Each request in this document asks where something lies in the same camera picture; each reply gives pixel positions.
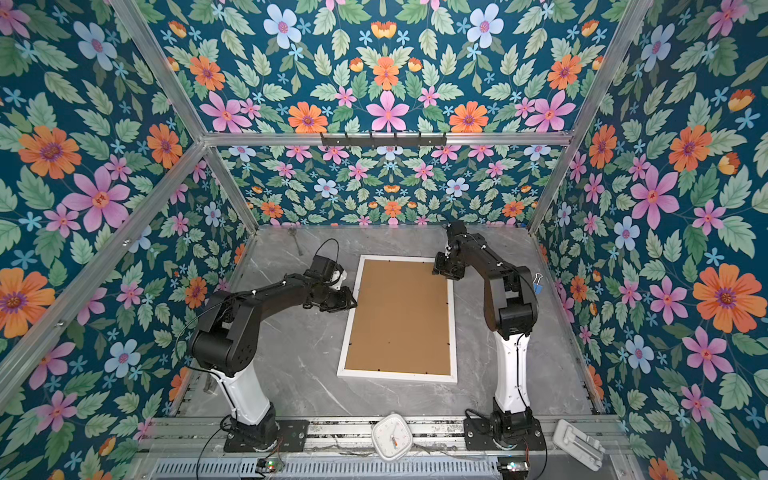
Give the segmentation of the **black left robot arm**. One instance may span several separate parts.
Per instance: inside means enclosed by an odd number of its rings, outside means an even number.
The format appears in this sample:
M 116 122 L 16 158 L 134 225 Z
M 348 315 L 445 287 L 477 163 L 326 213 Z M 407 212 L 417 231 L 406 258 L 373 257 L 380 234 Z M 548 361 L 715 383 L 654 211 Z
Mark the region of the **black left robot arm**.
M 228 403 L 224 425 L 232 446 L 269 451 L 280 438 L 274 404 L 261 388 L 254 366 L 262 322 L 298 306 L 323 313 L 354 309 L 357 302 L 343 284 L 345 278 L 338 261 L 317 255 L 303 273 L 287 274 L 253 290 L 217 293 L 212 308 L 201 315 L 190 353 L 214 378 Z

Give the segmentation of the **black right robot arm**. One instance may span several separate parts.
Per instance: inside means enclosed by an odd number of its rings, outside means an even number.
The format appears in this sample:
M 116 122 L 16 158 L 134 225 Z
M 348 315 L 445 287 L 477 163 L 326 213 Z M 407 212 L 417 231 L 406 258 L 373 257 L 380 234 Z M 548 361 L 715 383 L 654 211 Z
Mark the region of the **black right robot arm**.
M 533 277 L 529 268 L 503 259 L 462 221 L 448 224 L 446 235 L 433 273 L 458 281 L 471 268 L 483 279 L 483 315 L 494 334 L 497 385 L 493 410 L 483 419 L 487 426 L 481 431 L 500 447 L 510 448 L 536 428 L 527 388 L 528 346 L 539 317 Z

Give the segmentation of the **blue binder clip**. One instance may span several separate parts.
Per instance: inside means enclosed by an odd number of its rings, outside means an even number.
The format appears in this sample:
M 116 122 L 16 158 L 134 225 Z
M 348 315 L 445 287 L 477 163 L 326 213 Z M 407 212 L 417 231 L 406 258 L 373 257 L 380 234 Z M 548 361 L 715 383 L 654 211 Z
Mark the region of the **blue binder clip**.
M 537 272 L 533 275 L 533 290 L 536 295 L 540 295 L 543 290 L 543 275 L 540 272 Z

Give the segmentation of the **white square clock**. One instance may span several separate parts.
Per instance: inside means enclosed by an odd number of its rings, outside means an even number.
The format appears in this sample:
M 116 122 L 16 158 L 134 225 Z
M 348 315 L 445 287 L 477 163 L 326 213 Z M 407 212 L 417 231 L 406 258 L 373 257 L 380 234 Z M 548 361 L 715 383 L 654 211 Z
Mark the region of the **white square clock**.
M 408 423 L 397 413 L 387 415 L 372 426 L 371 441 L 377 455 L 387 462 L 401 459 L 414 445 Z

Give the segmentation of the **white plastic holder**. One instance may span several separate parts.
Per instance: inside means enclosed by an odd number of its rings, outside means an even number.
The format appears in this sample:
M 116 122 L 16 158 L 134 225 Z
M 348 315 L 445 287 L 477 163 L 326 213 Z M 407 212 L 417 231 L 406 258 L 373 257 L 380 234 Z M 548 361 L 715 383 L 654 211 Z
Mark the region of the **white plastic holder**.
M 594 437 L 587 435 L 565 419 L 560 419 L 555 427 L 552 441 L 588 469 L 597 472 L 603 466 L 605 447 Z

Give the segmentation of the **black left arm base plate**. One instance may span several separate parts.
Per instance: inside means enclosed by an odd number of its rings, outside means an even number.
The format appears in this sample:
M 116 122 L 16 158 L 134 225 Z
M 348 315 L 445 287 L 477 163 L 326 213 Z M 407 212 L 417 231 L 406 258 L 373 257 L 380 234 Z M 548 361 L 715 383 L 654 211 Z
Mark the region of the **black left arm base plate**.
M 226 439 L 223 450 L 226 453 L 302 452 L 308 427 L 306 420 L 267 419 L 258 425 L 224 423 Z

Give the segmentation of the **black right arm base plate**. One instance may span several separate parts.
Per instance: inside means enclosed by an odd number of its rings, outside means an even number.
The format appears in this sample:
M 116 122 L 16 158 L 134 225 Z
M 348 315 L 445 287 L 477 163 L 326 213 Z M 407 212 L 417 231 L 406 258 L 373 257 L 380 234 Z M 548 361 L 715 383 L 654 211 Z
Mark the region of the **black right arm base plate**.
M 538 419 L 526 432 L 504 437 L 501 441 L 493 438 L 490 423 L 478 417 L 463 419 L 465 448 L 469 451 L 544 451 L 546 438 Z

